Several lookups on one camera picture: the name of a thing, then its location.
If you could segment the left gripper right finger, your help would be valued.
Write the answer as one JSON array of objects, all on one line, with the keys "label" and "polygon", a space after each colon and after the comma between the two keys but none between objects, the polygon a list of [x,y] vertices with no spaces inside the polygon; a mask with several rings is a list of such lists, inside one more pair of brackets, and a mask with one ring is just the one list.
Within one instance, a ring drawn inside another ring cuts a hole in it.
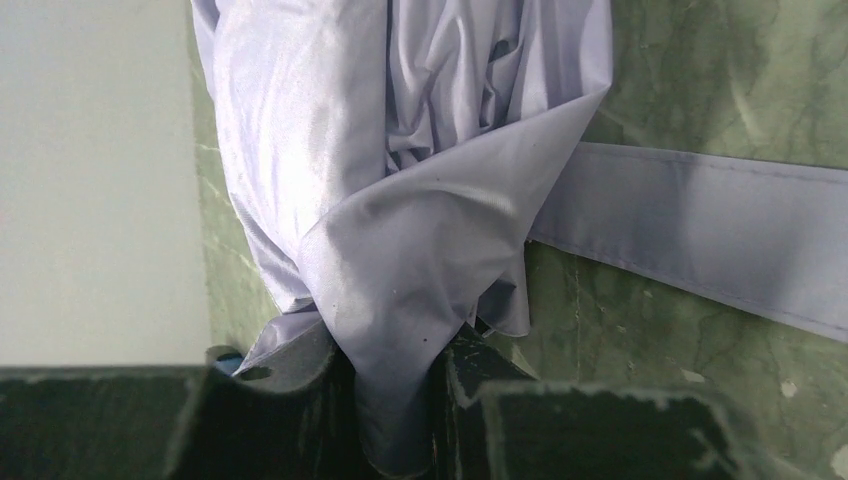
[{"label": "left gripper right finger", "polygon": [[801,479],[699,388],[532,378],[463,327],[432,365],[440,479]]}]

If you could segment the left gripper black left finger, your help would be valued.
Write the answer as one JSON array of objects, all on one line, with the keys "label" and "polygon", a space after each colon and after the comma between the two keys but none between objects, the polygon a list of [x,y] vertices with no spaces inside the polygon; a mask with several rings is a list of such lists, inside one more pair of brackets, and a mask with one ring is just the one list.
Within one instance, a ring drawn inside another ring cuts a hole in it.
[{"label": "left gripper black left finger", "polygon": [[317,325],[235,376],[213,365],[1,372],[5,479],[345,479],[352,372]]}]

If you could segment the lavender folding umbrella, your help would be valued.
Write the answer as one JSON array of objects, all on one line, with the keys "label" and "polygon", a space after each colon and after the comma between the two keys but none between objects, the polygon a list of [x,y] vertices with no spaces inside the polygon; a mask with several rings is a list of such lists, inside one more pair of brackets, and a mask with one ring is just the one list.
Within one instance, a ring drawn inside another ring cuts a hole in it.
[{"label": "lavender folding umbrella", "polygon": [[240,372],[317,325],[360,477],[437,477],[463,327],[537,380],[727,397],[847,475],[843,1],[194,1],[262,287]]}]

